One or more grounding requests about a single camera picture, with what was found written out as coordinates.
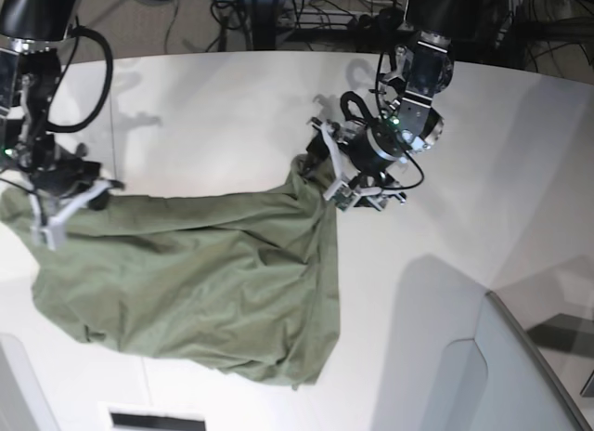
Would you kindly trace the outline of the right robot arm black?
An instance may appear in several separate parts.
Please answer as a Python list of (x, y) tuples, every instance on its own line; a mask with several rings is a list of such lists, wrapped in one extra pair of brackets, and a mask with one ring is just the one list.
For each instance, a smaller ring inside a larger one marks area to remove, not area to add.
[[(103, 110), (114, 72), (106, 38), (80, 24), (81, 0), (4, 0), (1, 34), (1, 169), (16, 171), (32, 207), (32, 235), (57, 250), (66, 241), (66, 224), (81, 209), (103, 210), (122, 182), (101, 175), (101, 163), (87, 158), (85, 144), (68, 151), (58, 134), (78, 133)], [(106, 61), (105, 78), (94, 109), (79, 123), (53, 124), (52, 103), (68, 70), (58, 44), (86, 38), (98, 44)]]

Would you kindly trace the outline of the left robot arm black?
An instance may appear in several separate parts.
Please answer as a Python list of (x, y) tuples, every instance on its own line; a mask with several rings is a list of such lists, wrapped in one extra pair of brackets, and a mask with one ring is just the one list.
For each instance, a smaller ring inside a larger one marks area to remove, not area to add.
[(343, 122), (311, 120), (315, 134), (306, 149), (303, 175), (330, 163), (333, 179), (323, 197), (338, 209), (383, 210), (391, 199), (407, 200), (420, 186), (404, 184), (390, 172), (396, 164), (415, 165), (415, 155), (431, 149), (444, 119), (435, 96), (454, 72), (452, 44), (473, 38), (484, 0), (406, 0), (403, 21), (413, 30), (404, 44), (390, 42), (378, 59), (370, 111), (356, 92), (342, 94)]

